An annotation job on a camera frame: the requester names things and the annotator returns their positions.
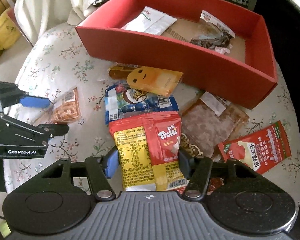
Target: yellow plastic bag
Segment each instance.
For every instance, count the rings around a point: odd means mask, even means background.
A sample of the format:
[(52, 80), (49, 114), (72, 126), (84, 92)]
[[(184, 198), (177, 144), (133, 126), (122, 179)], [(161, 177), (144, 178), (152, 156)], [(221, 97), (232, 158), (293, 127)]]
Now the yellow plastic bag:
[(10, 19), (6, 9), (0, 15), (0, 50), (10, 48), (20, 37), (21, 33)]

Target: floral pattern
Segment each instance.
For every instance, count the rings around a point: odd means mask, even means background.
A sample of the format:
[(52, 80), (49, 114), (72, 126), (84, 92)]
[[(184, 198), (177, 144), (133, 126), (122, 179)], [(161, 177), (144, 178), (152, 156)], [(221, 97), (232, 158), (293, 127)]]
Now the floral pattern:
[[(21, 67), (16, 83), (31, 95), (55, 101), (64, 92), (78, 88), (81, 119), (69, 124), (69, 132), (49, 141), (43, 159), (4, 160), (7, 191), (47, 168), (57, 159), (68, 157), (72, 162), (84, 161), (92, 155), (104, 155), (114, 141), (105, 125), (105, 89), (112, 85), (102, 80), (111, 62), (92, 58), (85, 50), (73, 26), (67, 23), (47, 31), (36, 43)], [(297, 118), (281, 70), (279, 83), (270, 95), (252, 110), (245, 109), (250, 121), (239, 131), (240, 135), (253, 133), (281, 120), (290, 143), (292, 156), (264, 174), (266, 178), (289, 192), (298, 207), (300, 200), (300, 136)], [(198, 89), (179, 84), (173, 95), (182, 109), (199, 92)], [(24, 108), (20, 104), (9, 109), (9, 115), (31, 122), (41, 109)], [(116, 193), (122, 190), (120, 173), (111, 181)], [(89, 192), (86, 178), (74, 179), (74, 184)]]

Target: open cardboard box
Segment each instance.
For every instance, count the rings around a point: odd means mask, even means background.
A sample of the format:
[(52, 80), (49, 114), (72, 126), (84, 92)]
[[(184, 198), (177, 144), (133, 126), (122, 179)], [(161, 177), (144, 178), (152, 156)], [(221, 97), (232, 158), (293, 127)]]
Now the open cardboard box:
[[(230, 55), (222, 55), (169, 35), (122, 30), (145, 6), (195, 23), (205, 10), (240, 37), (239, 45), (232, 48)], [(263, 17), (227, 1), (110, 0), (83, 20), (76, 30), (92, 57), (181, 71), (184, 83), (249, 109), (258, 105), (278, 82)]]

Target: yellow label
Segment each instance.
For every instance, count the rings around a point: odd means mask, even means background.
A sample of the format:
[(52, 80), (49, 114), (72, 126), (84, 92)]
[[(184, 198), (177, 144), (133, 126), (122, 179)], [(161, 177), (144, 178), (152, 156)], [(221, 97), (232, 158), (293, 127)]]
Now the yellow label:
[(115, 132), (114, 140), (119, 150), (123, 188), (154, 183), (143, 126)]
[(179, 161), (152, 166), (157, 191), (173, 190), (188, 184), (179, 169)]

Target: metal bolt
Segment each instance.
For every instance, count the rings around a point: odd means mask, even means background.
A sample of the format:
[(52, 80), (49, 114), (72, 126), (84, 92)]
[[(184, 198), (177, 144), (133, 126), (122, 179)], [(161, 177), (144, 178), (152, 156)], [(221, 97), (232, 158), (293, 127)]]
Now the metal bolt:
[(185, 192), (185, 195), (189, 198), (198, 198), (201, 196), (201, 193), (194, 189), (189, 189)]
[(112, 192), (110, 190), (103, 189), (97, 193), (97, 196), (100, 198), (109, 198), (112, 196)]

